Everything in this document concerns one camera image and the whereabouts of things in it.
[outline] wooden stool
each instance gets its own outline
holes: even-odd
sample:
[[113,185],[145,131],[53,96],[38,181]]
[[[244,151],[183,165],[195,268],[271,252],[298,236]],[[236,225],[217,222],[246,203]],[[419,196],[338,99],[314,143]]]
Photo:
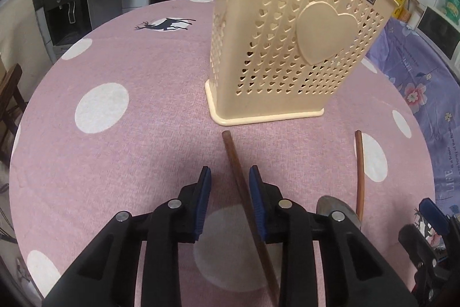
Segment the wooden stool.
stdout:
[[[18,83],[21,76],[21,66],[16,63],[8,70],[0,84],[0,119],[4,121],[6,128],[14,135],[18,132],[18,126],[8,113],[7,108],[11,98],[14,98],[21,111],[24,113],[26,110],[26,102],[18,89]],[[0,160],[7,166],[10,165],[10,156],[3,151],[0,151]]]

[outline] deer silhouette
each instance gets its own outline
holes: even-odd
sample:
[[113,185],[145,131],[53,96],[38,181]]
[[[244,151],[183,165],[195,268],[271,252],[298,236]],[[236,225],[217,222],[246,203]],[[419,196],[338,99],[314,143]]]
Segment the deer silhouette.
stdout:
[[166,31],[166,30],[178,30],[178,29],[187,30],[187,28],[182,28],[181,26],[177,26],[177,25],[174,25],[174,24],[175,23],[185,23],[185,24],[192,25],[192,23],[189,22],[189,21],[196,21],[196,20],[193,20],[193,19],[175,20],[175,19],[170,19],[170,18],[167,17],[163,22],[159,23],[158,25],[151,25],[147,21],[144,21],[142,23],[143,26],[137,26],[136,29],[137,30],[140,30],[140,29],[152,29],[152,30],[163,30],[163,31]]

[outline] wooden handle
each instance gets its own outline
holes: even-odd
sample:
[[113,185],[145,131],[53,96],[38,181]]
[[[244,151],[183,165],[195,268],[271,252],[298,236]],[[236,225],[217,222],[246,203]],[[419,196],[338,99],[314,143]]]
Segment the wooden handle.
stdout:
[[265,243],[262,242],[257,232],[254,210],[252,209],[251,194],[244,178],[243,169],[241,168],[240,160],[238,159],[238,154],[236,153],[235,144],[233,143],[230,131],[224,131],[222,133],[222,138],[224,139],[225,149],[227,150],[227,156],[230,162],[233,177],[235,178],[238,193],[240,194],[246,220],[248,220],[249,229],[251,229],[252,239],[254,240],[257,254],[264,270],[265,278],[267,279],[270,299],[273,307],[277,307],[280,297],[280,287],[275,275],[275,270],[271,264],[267,247],[265,246]]
[[363,222],[364,214],[364,151],[363,135],[361,131],[355,131],[356,140],[356,164],[358,167],[358,191],[356,194],[356,215]]

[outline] round table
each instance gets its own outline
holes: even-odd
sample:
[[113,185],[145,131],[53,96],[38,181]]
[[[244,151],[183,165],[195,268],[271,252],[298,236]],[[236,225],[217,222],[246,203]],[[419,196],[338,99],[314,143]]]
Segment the round table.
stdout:
[[[153,211],[207,165],[203,234],[179,247],[183,305],[270,305],[221,137],[228,128],[206,102],[212,9],[212,0],[174,0],[124,14],[77,42],[35,91],[13,148],[11,210],[44,295],[115,213]],[[245,173],[258,165],[264,181],[311,212],[322,195],[355,207],[360,129],[363,233],[413,283],[397,235],[434,196],[430,156],[404,99],[368,60],[321,117],[229,129]],[[279,272],[280,246],[270,252]]]

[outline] metal rivet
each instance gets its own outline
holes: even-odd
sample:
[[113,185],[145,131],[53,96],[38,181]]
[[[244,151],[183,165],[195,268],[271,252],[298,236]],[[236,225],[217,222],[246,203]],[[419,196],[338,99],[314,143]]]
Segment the metal rivet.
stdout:
[[289,199],[281,199],[278,202],[278,206],[280,206],[281,208],[291,208],[292,202]]
[[345,215],[344,215],[343,212],[334,211],[334,212],[332,212],[332,218],[333,218],[335,221],[344,221],[344,220],[345,220]]
[[126,211],[120,211],[119,213],[115,215],[116,221],[120,221],[120,222],[127,220],[128,217],[129,217],[129,213]]
[[182,205],[182,202],[179,199],[171,199],[168,202],[169,208],[179,208]]

